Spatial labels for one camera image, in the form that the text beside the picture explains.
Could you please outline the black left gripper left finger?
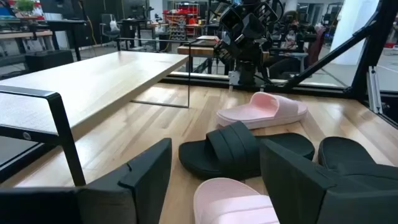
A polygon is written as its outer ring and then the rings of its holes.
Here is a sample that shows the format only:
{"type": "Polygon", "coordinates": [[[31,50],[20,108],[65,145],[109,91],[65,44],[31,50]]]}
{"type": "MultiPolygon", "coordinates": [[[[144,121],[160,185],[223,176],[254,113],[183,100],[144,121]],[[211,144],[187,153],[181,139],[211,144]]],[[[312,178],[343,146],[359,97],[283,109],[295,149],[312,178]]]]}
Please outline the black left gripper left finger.
{"type": "Polygon", "coordinates": [[[163,138],[83,187],[0,189],[0,224],[158,224],[171,163],[163,138]]]}

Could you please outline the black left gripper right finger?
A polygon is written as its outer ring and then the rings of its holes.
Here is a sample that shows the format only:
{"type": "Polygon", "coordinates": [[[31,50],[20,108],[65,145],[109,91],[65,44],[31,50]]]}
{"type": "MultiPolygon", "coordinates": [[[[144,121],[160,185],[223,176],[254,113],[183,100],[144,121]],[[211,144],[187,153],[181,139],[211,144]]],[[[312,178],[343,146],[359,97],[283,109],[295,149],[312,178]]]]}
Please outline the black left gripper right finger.
{"type": "Polygon", "coordinates": [[[398,224],[398,167],[344,161],[327,169],[270,140],[260,157],[280,224],[398,224]]]}

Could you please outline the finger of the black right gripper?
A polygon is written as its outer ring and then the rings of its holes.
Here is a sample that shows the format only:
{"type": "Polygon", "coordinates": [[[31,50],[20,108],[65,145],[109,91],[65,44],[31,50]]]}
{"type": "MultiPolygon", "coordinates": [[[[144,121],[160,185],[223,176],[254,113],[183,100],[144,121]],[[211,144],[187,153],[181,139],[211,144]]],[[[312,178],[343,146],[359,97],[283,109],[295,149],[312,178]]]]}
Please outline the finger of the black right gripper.
{"type": "Polygon", "coordinates": [[[220,40],[214,47],[214,54],[217,55],[224,64],[228,64],[239,56],[240,50],[235,42],[220,40]]]}
{"type": "Polygon", "coordinates": [[[277,22],[279,16],[266,2],[261,2],[254,10],[254,14],[257,16],[259,21],[264,25],[277,22]]]}

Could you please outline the black slide sandal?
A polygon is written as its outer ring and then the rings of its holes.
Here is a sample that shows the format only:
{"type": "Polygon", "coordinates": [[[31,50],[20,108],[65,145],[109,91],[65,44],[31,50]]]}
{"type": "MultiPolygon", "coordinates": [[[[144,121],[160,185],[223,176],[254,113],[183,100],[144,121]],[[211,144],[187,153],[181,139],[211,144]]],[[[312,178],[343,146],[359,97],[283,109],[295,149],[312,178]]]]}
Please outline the black slide sandal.
{"type": "Polygon", "coordinates": [[[378,164],[358,142],[327,137],[318,148],[318,163],[343,177],[378,190],[398,190],[398,167],[378,164]]]}
{"type": "Polygon", "coordinates": [[[207,133],[204,140],[181,144],[178,157],[184,168],[199,179],[245,180],[261,175],[259,149],[263,140],[271,140],[309,160],[315,154],[313,144],[301,134],[255,136],[237,121],[207,133]]]}

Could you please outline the pink slide sandal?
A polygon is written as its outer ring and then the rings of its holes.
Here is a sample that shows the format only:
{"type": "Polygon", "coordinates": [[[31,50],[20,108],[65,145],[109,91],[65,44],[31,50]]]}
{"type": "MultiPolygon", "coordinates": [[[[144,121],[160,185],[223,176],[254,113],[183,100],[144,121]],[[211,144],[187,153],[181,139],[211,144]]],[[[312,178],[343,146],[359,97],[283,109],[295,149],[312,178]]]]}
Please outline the pink slide sandal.
{"type": "Polygon", "coordinates": [[[217,122],[227,126],[237,121],[248,129],[267,128],[302,120],[308,112],[305,103],[284,96],[256,92],[249,103],[218,110],[217,122]]]}
{"type": "Polygon", "coordinates": [[[228,178],[199,185],[193,212],[195,224],[280,224],[269,196],[228,178]]]}

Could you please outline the person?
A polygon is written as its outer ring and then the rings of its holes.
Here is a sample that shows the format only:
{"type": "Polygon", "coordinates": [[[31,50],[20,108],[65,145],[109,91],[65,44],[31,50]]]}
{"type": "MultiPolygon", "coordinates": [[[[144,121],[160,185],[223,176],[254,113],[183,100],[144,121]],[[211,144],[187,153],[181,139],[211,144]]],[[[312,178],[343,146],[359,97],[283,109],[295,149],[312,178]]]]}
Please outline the person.
{"type": "Polygon", "coordinates": [[[287,11],[274,30],[277,47],[264,62],[269,78],[289,79],[318,62],[326,33],[323,25],[302,25],[297,11],[287,11]]]}

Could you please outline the red storage rack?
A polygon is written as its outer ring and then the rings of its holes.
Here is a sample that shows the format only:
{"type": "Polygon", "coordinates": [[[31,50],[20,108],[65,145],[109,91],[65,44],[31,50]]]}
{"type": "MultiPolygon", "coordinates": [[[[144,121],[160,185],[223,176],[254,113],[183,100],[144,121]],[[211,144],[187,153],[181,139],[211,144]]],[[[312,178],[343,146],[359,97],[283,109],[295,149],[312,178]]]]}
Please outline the red storage rack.
{"type": "Polygon", "coordinates": [[[200,4],[196,1],[167,0],[163,11],[164,21],[169,25],[170,38],[182,40],[198,34],[200,4]]]}

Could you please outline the black office chair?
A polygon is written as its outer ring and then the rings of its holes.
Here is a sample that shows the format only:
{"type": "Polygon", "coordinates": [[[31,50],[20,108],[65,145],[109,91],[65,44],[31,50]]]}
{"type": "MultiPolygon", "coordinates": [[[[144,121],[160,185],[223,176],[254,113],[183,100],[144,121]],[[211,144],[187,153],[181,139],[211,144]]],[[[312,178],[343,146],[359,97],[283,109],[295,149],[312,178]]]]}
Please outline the black office chair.
{"type": "Polygon", "coordinates": [[[114,14],[101,14],[100,29],[101,35],[107,37],[110,41],[119,38],[121,35],[114,14]]]}

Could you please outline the black box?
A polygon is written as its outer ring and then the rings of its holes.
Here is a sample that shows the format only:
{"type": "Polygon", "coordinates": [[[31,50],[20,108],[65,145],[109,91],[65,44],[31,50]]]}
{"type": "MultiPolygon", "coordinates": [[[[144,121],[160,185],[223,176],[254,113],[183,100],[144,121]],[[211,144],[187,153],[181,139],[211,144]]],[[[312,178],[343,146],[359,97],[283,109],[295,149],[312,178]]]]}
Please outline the black box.
{"type": "Polygon", "coordinates": [[[38,72],[73,62],[71,50],[48,50],[25,55],[25,63],[30,72],[38,72]]]}

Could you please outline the black desk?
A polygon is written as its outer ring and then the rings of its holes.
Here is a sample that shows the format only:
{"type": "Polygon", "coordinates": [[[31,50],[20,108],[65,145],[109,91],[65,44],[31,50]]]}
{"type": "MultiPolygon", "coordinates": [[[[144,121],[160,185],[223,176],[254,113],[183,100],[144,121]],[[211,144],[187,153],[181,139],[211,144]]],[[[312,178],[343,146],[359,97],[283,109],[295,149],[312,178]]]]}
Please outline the black desk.
{"type": "Polygon", "coordinates": [[[49,29],[53,33],[55,33],[56,31],[69,30],[72,33],[72,40],[73,40],[73,45],[74,45],[74,49],[75,49],[76,59],[78,61],[81,61],[76,27],[83,26],[85,24],[86,24],[86,22],[84,20],[69,20],[69,19],[46,20],[46,21],[39,21],[39,24],[37,27],[39,27],[41,29],[49,29]]]}

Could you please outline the wooden workbench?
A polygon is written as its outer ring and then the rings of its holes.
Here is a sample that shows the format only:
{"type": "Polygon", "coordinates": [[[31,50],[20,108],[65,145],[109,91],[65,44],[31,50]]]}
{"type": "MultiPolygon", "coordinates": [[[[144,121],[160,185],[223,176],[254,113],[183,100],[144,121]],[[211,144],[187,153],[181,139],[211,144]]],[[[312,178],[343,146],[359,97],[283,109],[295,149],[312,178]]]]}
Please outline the wooden workbench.
{"type": "Polygon", "coordinates": [[[53,32],[0,31],[0,57],[24,55],[27,52],[53,50],[53,32]]]}

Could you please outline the green potted plant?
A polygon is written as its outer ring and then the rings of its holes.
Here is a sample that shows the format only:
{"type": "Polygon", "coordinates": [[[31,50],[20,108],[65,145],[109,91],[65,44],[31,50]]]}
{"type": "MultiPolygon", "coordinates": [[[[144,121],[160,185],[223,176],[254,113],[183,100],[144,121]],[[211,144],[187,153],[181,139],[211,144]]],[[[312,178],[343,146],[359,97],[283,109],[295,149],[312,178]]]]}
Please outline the green potted plant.
{"type": "Polygon", "coordinates": [[[16,0],[15,7],[19,12],[32,12],[35,2],[33,0],[16,0]]]}

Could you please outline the wooden shelf with black frame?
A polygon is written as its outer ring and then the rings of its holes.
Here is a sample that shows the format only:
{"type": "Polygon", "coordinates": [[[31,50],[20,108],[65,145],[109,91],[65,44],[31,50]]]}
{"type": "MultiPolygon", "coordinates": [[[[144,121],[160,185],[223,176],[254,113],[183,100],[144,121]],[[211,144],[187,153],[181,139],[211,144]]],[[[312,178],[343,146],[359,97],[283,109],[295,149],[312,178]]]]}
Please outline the wooden shelf with black frame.
{"type": "Polygon", "coordinates": [[[86,184],[75,142],[188,55],[118,50],[0,81],[0,136],[61,146],[73,183],[86,184]]]}

